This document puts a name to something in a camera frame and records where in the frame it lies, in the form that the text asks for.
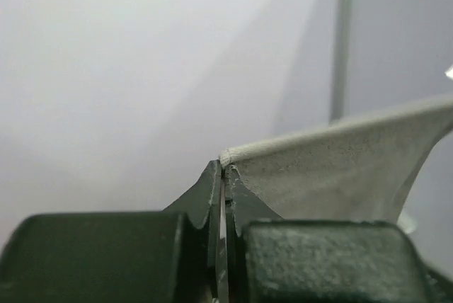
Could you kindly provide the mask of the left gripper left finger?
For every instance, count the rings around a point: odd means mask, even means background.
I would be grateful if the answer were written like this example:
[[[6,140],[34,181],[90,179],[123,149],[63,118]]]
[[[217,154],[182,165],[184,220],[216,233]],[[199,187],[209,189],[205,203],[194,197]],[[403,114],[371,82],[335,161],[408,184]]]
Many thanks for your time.
[[[162,211],[33,215],[1,253],[2,302],[211,302],[222,168]]]

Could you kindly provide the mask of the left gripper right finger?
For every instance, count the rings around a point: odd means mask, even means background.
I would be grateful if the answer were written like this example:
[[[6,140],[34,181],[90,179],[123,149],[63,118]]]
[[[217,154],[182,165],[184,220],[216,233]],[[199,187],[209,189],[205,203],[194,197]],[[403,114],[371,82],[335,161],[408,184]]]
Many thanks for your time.
[[[231,302],[451,302],[452,280],[383,221],[283,219],[224,172]]]

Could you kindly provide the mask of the grey towel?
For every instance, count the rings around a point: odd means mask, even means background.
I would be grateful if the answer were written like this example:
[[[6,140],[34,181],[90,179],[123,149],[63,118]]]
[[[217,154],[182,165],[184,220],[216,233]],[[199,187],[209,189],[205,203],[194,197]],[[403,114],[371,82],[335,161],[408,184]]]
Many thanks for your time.
[[[432,148],[452,131],[452,96],[224,150],[223,167],[286,219],[395,222]]]

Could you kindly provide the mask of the right aluminium frame post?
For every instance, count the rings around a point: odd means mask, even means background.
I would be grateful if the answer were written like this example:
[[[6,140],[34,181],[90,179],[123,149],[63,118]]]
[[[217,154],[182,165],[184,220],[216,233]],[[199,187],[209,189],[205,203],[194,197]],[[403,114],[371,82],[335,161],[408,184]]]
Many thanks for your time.
[[[337,0],[336,6],[329,122],[335,122],[344,116],[352,0]]]

